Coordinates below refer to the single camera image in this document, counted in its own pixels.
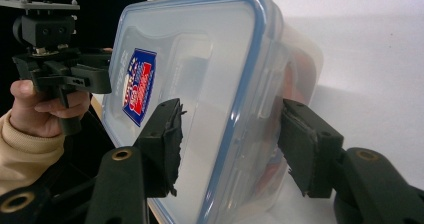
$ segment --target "beige sleeve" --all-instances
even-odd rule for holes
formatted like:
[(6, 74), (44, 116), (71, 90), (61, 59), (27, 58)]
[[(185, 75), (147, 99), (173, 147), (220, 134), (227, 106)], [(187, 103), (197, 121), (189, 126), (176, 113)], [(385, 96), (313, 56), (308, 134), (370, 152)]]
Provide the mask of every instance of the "beige sleeve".
[(26, 135), (9, 123), (10, 111), (0, 118), (0, 195), (34, 183), (62, 156), (63, 135)]

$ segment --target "table surface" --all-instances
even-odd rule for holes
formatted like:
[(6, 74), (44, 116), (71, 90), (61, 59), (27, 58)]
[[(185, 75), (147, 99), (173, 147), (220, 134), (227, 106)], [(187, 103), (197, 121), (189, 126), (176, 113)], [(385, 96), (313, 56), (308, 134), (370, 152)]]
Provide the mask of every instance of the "table surface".
[[(310, 107), (344, 148), (385, 155), (424, 189), (424, 0), (274, 0), (315, 42), (323, 69)], [(332, 199), (303, 198), (286, 175), (276, 205), (248, 223), (336, 223)]]

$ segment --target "red white blue label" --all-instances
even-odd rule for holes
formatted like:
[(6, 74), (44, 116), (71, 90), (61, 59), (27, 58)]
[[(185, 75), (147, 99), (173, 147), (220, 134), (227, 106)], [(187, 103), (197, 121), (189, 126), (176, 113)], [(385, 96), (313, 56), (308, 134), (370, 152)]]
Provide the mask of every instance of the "red white blue label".
[(135, 49), (128, 64), (122, 109), (137, 126), (140, 126), (149, 106), (155, 61), (155, 52)]

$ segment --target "transparent plastic container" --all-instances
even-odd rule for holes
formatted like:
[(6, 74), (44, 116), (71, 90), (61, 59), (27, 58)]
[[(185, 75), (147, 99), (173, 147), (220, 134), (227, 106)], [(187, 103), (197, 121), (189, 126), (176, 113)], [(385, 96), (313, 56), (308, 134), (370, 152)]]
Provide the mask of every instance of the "transparent plastic container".
[(102, 122), (130, 146), (155, 107), (180, 98), (178, 195), (150, 199), (161, 223), (233, 223), (278, 197), (287, 168), (276, 143), (282, 98), (308, 103), (319, 49), (272, 0), (156, 0), (126, 7)]

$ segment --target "finger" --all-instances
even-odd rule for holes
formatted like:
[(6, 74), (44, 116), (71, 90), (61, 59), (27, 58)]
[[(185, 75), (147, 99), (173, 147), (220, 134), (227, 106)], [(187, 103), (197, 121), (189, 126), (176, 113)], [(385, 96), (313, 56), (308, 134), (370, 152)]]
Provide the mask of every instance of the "finger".
[[(67, 95), (69, 108), (83, 105), (88, 109), (90, 105), (90, 96), (88, 92), (76, 91)], [(40, 102), (35, 106), (35, 110), (38, 112), (57, 112), (66, 110), (67, 108), (62, 104), (59, 98), (55, 98), (49, 101)]]
[(37, 95), (31, 80), (13, 82), (10, 86), (10, 93), (20, 106), (33, 106), (42, 98), (41, 95)]
[(57, 116), (59, 118), (71, 118), (71, 117), (79, 117), (80, 119), (84, 116), (84, 114), (87, 112), (88, 108), (83, 105), (77, 105), (71, 108), (58, 110), (50, 112), (50, 114)]

